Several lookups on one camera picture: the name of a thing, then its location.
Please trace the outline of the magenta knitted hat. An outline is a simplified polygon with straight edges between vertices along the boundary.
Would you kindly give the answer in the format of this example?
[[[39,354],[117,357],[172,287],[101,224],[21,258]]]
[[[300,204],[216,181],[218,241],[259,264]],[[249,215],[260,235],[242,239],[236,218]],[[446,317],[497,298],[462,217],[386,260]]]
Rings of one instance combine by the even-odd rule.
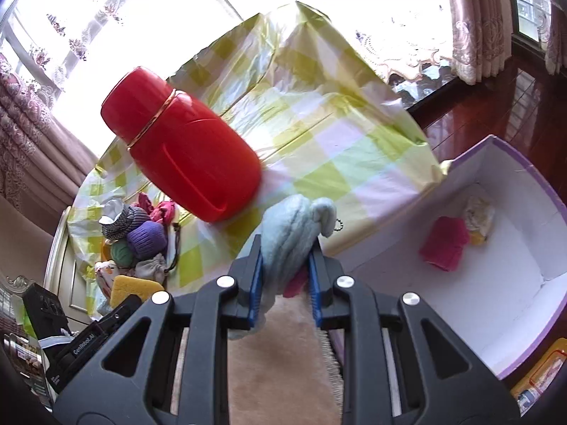
[[[442,216],[433,223],[419,254],[426,263],[437,269],[454,272],[469,238],[464,219]]]

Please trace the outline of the purple knitted hat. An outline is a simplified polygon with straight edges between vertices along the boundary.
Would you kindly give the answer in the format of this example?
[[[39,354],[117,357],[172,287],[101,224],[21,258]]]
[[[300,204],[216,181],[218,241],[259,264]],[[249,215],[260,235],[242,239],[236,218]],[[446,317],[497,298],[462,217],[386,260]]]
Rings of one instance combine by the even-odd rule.
[[[167,237],[160,223],[146,221],[126,235],[129,248],[138,260],[147,260],[165,250]]]

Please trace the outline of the grey drawstring pouch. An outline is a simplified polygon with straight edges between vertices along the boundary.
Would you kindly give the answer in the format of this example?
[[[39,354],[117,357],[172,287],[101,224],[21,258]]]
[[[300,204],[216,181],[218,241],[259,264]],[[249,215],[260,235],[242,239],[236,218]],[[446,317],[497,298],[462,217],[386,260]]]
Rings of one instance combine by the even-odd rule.
[[[134,277],[155,281],[163,285],[170,272],[176,269],[180,257],[181,226],[179,223],[172,223],[172,228],[175,234],[175,249],[171,263],[167,264],[163,254],[159,253],[152,259],[138,262],[135,265]]]

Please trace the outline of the yellow sponge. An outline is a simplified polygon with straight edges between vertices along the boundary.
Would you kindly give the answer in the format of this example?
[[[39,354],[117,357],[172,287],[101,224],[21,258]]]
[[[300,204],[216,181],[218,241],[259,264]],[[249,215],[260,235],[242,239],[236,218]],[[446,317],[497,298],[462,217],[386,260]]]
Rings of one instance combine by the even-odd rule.
[[[162,284],[153,280],[118,275],[113,280],[110,305],[114,309],[130,295],[136,295],[142,302],[145,302],[152,295],[163,290]]]

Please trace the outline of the yellow checkered plastic tablecloth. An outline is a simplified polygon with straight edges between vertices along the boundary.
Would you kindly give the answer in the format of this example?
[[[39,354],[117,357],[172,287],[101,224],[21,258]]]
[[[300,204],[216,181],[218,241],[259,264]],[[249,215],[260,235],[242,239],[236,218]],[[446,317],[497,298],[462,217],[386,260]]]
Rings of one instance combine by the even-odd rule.
[[[293,3],[240,23],[169,78],[230,125],[262,162],[255,199],[221,223],[185,209],[166,286],[197,290],[224,273],[264,211],[302,194],[335,202],[332,254],[382,230],[446,177],[400,98],[331,22]]]

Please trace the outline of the dark pink knitted sock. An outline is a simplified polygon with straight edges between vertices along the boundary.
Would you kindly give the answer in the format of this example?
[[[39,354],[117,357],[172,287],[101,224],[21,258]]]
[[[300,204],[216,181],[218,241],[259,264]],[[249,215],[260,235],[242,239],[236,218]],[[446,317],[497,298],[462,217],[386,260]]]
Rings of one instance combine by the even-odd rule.
[[[171,200],[163,200],[153,204],[147,194],[140,192],[137,194],[135,207],[140,207],[152,222],[160,223],[163,226],[172,224],[176,214],[176,203]]]

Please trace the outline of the mauve patterned curtain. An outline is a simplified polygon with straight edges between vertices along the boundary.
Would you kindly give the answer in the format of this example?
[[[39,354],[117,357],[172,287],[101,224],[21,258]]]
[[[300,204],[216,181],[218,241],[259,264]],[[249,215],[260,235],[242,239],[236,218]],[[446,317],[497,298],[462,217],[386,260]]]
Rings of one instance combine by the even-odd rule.
[[[468,85],[495,77],[512,55],[510,0],[450,0],[452,69]]]

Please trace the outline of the green fluffy towel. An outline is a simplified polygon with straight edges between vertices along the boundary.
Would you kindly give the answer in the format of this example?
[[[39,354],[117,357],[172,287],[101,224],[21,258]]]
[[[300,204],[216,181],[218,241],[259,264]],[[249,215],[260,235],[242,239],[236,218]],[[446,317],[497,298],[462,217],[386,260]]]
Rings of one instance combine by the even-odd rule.
[[[121,269],[131,269],[136,263],[135,253],[125,239],[120,239],[111,244],[111,257]]]

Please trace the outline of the beige upholstered stool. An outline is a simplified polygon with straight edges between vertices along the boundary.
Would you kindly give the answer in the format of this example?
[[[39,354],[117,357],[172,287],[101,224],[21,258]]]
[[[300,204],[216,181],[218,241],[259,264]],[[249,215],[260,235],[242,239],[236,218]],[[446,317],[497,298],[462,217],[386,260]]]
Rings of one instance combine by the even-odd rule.
[[[279,296],[259,332],[228,341],[232,424],[339,424],[343,381],[309,296]]]

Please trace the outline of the black white gingham cloth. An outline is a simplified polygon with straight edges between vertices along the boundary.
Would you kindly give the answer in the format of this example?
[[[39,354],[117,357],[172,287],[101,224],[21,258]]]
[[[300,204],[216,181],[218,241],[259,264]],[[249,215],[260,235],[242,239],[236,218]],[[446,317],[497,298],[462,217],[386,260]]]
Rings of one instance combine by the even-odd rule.
[[[120,199],[112,199],[103,206],[98,223],[103,236],[115,242],[149,220],[149,215],[141,207],[128,205]]]

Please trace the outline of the yellow packet on floor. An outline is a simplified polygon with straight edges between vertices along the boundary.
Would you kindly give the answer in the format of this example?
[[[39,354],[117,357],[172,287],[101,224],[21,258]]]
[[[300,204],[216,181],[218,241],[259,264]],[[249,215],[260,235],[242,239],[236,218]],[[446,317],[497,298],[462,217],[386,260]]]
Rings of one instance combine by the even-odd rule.
[[[543,406],[547,393],[551,398],[552,387],[559,386],[559,375],[566,373],[566,338],[557,339],[532,369],[511,389],[521,417]]]

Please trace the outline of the white purple storage box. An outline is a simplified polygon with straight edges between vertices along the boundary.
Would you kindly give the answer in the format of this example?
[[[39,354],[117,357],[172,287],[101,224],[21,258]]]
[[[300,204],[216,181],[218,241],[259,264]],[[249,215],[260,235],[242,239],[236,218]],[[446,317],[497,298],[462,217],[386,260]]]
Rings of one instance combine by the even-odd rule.
[[[443,272],[419,250],[434,222],[472,197],[495,216],[487,240]],[[415,292],[501,379],[539,346],[566,305],[566,206],[539,170],[490,135],[456,158],[438,187],[336,256],[373,289]]]

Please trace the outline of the red thermos flask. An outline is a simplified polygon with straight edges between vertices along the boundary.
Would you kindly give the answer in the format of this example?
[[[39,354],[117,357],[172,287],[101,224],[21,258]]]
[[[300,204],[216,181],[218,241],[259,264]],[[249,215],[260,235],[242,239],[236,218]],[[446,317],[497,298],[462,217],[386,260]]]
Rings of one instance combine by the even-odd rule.
[[[105,98],[101,116],[139,170],[202,221],[235,216],[257,193],[256,152],[198,99],[137,67]]]

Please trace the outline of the white ornate cabinet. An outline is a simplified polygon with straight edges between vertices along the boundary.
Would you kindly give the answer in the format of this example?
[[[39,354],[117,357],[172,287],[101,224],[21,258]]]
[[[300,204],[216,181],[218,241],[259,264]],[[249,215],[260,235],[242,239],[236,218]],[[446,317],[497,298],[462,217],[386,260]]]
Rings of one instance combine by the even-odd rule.
[[[15,298],[37,283],[58,296],[71,330],[84,329],[85,279],[79,273],[67,228],[69,208],[62,211],[54,234],[22,216],[11,205],[1,204],[1,312],[12,310]]]

